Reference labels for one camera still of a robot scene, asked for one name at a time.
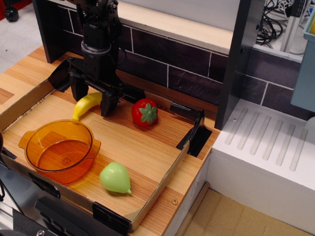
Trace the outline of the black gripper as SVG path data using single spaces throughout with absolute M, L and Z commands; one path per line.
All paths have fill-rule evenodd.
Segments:
M 116 74 L 119 48 L 102 52 L 85 52 L 84 58 L 69 57 L 69 81 L 73 98 L 79 101 L 88 94 L 89 86 L 102 92 L 101 116 L 115 110 L 125 86 Z

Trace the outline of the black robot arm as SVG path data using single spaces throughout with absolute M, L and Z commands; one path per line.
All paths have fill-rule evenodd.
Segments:
M 102 94 L 101 115 L 115 110 L 124 84 L 116 74 L 119 57 L 118 38 L 122 27 L 116 0 L 74 0 L 83 30 L 83 58 L 68 58 L 69 79 L 76 101 L 87 95 L 89 87 Z

